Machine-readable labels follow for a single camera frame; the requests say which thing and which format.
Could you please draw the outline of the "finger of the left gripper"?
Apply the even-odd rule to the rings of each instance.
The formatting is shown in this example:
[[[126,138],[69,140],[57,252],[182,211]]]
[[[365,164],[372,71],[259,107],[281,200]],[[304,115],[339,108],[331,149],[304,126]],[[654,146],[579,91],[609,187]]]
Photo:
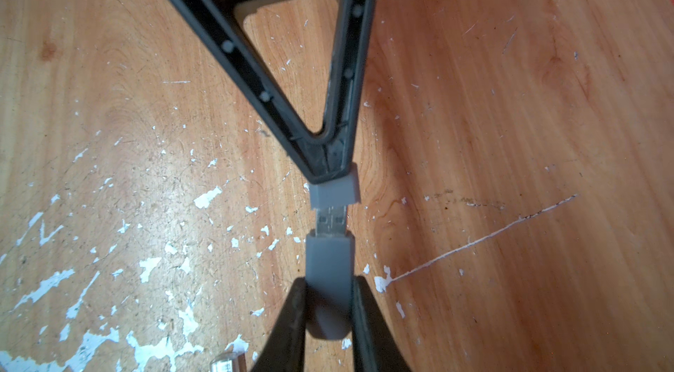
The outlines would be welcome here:
[[[353,159],[376,1],[339,0],[324,128],[318,136],[318,180],[344,176]]]
[[[226,70],[309,182],[337,177],[337,58],[331,58],[323,125],[311,131],[293,108],[243,21],[263,6],[289,0],[170,0]]]

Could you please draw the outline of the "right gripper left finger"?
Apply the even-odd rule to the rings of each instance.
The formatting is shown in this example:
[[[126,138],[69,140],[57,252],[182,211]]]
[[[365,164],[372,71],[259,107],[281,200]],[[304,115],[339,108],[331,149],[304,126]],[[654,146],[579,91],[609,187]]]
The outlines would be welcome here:
[[[272,328],[270,337],[251,368],[258,371],[305,370],[306,282],[298,277]]]

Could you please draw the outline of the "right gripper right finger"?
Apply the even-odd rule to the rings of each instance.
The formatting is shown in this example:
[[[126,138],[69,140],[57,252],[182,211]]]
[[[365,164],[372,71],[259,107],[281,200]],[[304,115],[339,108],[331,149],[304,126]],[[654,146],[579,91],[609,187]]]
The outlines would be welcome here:
[[[354,371],[411,371],[363,276],[353,279],[351,324]]]

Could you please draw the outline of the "grey usb drive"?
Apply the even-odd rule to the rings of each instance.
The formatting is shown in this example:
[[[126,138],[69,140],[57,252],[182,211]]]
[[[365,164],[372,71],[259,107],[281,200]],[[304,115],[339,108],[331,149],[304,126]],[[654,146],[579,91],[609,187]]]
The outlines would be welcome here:
[[[346,206],[319,209],[305,241],[307,331],[319,340],[341,340],[351,330],[355,238]]]

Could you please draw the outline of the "grey usb cap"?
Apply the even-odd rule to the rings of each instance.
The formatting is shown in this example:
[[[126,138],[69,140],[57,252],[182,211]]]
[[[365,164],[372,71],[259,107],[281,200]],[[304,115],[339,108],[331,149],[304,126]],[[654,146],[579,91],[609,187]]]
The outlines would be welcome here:
[[[361,203],[358,166],[352,163],[343,177],[320,184],[310,184],[312,210],[323,210]]]

